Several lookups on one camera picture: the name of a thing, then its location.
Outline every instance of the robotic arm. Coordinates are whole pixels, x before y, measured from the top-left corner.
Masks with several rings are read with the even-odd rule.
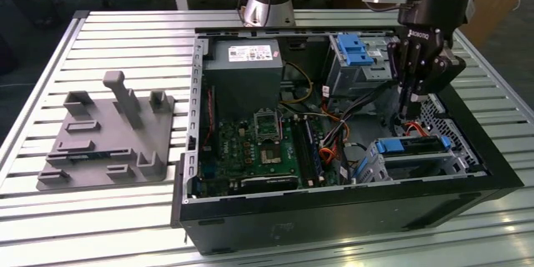
[[[473,0],[364,0],[401,3],[401,42],[389,44],[392,75],[400,83],[400,114],[413,119],[429,93],[440,92],[464,71],[453,55],[453,33],[473,15]],[[294,26],[292,0],[249,0],[248,26]]]

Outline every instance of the metal slotted surface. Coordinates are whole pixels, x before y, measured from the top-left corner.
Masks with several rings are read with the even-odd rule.
[[[297,18],[301,26],[397,24],[396,13],[365,11],[298,11]],[[66,115],[66,93],[85,89],[95,99],[111,98],[101,82],[107,70],[123,70],[126,85],[138,96],[148,96],[154,88],[174,95],[170,161],[180,159],[189,120],[194,29],[229,26],[240,26],[233,11],[95,12],[74,20],[43,74],[43,85],[38,84],[0,149],[0,266],[532,263],[534,117],[461,34],[455,52],[469,67],[453,85],[527,186],[439,228],[202,257],[186,242],[185,231],[169,228],[174,167],[158,184],[69,193],[35,189]]]

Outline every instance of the ventilation grille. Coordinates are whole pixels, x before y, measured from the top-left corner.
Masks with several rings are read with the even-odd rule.
[[[440,101],[435,95],[429,96],[429,99],[423,103],[423,114],[420,120],[427,126],[432,127],[432,134],[448,136],[455,142],[456,149],[461,153],[465,153],[465,160],[469,166],[479,164],[477,156],[469,147],[469,144],[464,137],[460,135],[460,131],[451,119],[437,118],[437,114],[445,113]]]
[[[362,179],[360,180],[361,183],[368,183],[368,179],[373,175],[373,170],[369,168],[368,171],[365,172]]]

